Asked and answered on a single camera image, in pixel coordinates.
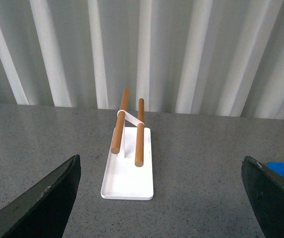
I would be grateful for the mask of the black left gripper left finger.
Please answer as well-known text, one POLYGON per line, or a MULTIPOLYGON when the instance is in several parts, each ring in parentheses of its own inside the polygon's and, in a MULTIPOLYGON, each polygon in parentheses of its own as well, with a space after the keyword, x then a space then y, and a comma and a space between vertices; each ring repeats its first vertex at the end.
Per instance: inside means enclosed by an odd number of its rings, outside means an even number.
POLYGON ((0 238, 62 237, 80 177, 80 157, 74 155, 0 209, 0 238))

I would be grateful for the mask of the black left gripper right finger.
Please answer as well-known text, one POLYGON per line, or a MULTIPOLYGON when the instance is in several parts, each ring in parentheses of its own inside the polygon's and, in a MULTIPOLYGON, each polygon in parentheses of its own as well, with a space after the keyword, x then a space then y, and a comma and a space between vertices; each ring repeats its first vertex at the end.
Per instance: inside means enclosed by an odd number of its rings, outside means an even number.
POLYGON ((241 178, 264 236, 284 238, 284 177, 246 156, 241 178))

